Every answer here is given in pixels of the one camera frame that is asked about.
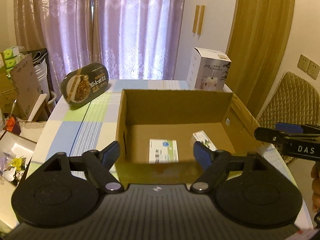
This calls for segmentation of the person's right hand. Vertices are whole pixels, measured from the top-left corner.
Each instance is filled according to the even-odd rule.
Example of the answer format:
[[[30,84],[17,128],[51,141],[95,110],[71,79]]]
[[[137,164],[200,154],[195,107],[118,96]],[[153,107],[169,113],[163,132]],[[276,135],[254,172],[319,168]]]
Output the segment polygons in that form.
[[[320,179],[319,179],[319,162],[316,162],[311,170],[311,178],[312,178],[312,209],[314,212],[318,212],[320,208]]]

